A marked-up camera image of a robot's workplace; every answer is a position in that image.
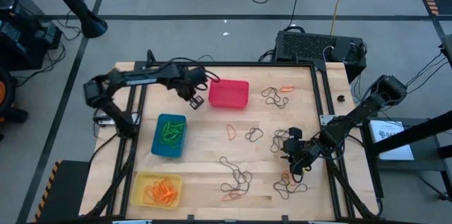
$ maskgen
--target gray floor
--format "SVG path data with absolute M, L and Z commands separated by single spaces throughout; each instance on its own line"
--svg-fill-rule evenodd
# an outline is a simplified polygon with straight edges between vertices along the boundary
M 61 0 L 33 1 L 47 14 L 63 15 L 69 10 Z M 287 15 L 292 12 L 293 1 L 270 0 L 258 5 L 250 0 L 102 0 L 99 14 Z M 91 8 L 94 3 L 95 0 L 87 0 Z M 334 5 L 335 0 L 298 0 L 296 14 L 331 15 Z M 338 14 L 425 16 L 427 10 L 422 0 L 342 0 Z M 29 220 L 32 220 L 53 163 L 61 159 L 88 160 L 93 152 L 95 141 L 90 122 L 93 111 L 85 105 L 82 92 L 82 84 L 89 78 L 110 70 L 117 61 L 143 60 L 147 49 L 152 49 L 161 61 L 180 56 L 195 59 L 203 54 L 210 54 L 217 61 L 256 61 L 273 47 L 276 33 L 288 24 L 287 20 L 109 20 L 107 23 L 109 30 L 102 37 L 89 40 L 86 47 Z M 328 20 L 296 20 L 294 24 L 309 33 L 320 34 L 328 34 L 331 26 Z M 441 22 L 441 26 L 445 33 L 452 33 L 452 22 Z M 362 37 L 369 45 L 362 90 L 383 73 L 401 81 L 409 80 L 438 54 L 440 44 L 430 21 L 341 20 L 336 23 L 335 34 Z M 13 223 L 18 217 L 80 42 L 81 37 L 64 41 L 65 60 L 55 70 L 36 76 L 18 89 L 17 103 L 30 112 L 29 120 L 20 125 L 0 126 L 5 134 L 0 142 L 0 174 L 8 177 L 0 181 L 2 223 Z M 450 110 L 452 82 L 445 78 L 451 76 L 450 68 L 445 66 L 425 86 L 389 110 L 388 115 L 427 118 Z M 440 135 L 443 145 L 449 144 L 451 139 L 450 135 Z M 423 175 L 444 189 L 438 174 Z M 452 218 L 452 205 L 436 200 L 434 192 L 416 177 L 382 172 L 382 182 L 386 195 L 384 217 L 424 223 L 445 223 Z

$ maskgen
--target blue bin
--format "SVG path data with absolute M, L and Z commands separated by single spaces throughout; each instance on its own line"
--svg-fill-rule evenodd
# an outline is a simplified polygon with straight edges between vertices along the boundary
M 160 143 L 162 138 L 163 127 L 167 122 L 184 123 L 184 130 L 182 132 L 182 138 L 177 142 L 178 147 L 171 147 L 169 145 Z M 157 128 L 155 128 L 153 147 L 150 152 L 154 155 L 168 157 L 168 158 L 180 158 L 182 156 L 182 148 L 184 147 L 186 133 L 186 118 L 184 115 L 177 114 L 161 114 L 157 120 Z

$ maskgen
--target wooden table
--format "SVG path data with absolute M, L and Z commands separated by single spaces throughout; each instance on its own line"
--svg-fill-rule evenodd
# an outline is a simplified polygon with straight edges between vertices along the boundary
M 122 71 L 132 70 L 134 63 L 118 63 Z M 331 194 L 328 186 L 326 165 L 318 159 L 312 165 L 312 171 L 305 173 L 303 183 L 308 186 L 304 193 L 292 194 L 288 200 L 273 189 L 273 183 L 281 178 L 288 162 L 280 159 L 280 153 L 272 153 L 273 133 L 276 129 L 291 126 L 303 130 L 304 139 L 313 136 L 319 130 L 319 118 L 316 111 L 313 86 L 309 68 L 303 67 L 211 67 L 207 68 L 221 78 L 245 80 L 250 83 L 249 104 L 245 110 L 212 108 L 207 99 L 208 91 L 198 92 L 206 103 L 193 110 L 171 90 L 164 86 L 147 86 L 141 130 L 138 140 L 134 175 L 137 172 L 166 172 L 183 177 L 181 201 L 175 210 L 162 210 L 129 204 L 127 218 L 142 219 L 186 219 L 194 214 L 202 220 L 280 220 L 288 215 L 290 220 L 334 220 Z M 354 108 L 350 87 L 343 64 L 327 64 L 328 79 L 331 86 L 336 114 L 347 114 Z M 261 91 L 268 86 L 295 86 L 291 93 L 281 93 L 289 98 L 285 109 L 275 105 L 266 105 Z M 321 90 L 323 111 L 327 113 L 326 101 Z M 139 88 L 134 101 L 134 110 L 138 105 Z M 336 100 L 338 95 L 345 96 L 345 102 Z M 122 88 L 114 96 L 116 104 L 125 110 L 129 89 Z M 150 152 L 154 130 L 159 114 L 182 114 L 187 118 L 187 135 L 184 153 L 181 159 L 170 160 L 153 155 Z M 230 141 L 226 125 L 232 124 L 237 137 Z M 259 127 L 264 136 L 251 143 L 244 138 L 251 127 Z M 96 147 L 105 142 L 115 130 L 103 128 L 99 132 Z M 358 131 L 351 134 L 360 138 Z M 360 199 L 377 213 L 374 187 L 372 185 L 364 149 L 357 143 L 347 141 L 345 164 L 350 185 Z M 119 139 L 113 140 L 95 157 L 83 196 L 80 214 L 87 213 L 102 197 L 112 181 L 114 162 Z M 242 171 L 253 174 L 251 188 L 247 195 L 234 201 L 222 201 L 224 192 L 220 191 L 223 182 L 233 183 L 232 172 L 221 165 L 219 159 L 226 156 L 236 163 Z M 117 191 L 115 213 L 119 212 L 123 188 Z M 346 216 L 342 189 L 339 189 L 341 211 Z

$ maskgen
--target red plastic container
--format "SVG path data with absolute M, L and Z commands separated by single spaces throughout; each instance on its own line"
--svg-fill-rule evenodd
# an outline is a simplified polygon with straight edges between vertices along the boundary
M 209 103 L 212 107 L 243 109 L 248 105 L 249 83 L 246 81 L 221 79 L 210 81 Z

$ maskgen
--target white paper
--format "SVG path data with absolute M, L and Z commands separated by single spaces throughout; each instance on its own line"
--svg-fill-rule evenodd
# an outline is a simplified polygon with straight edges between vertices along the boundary
M 385 121 L 370 121 L 370 129 L 374 143 L 379 142 L 389 136 L 395 135 L 403 131 L 402 122 L 385 122 Z M 401 146 L 399 148 L 380 153 L 381 160 L 414 160 L 411 147 L 409 145 Z

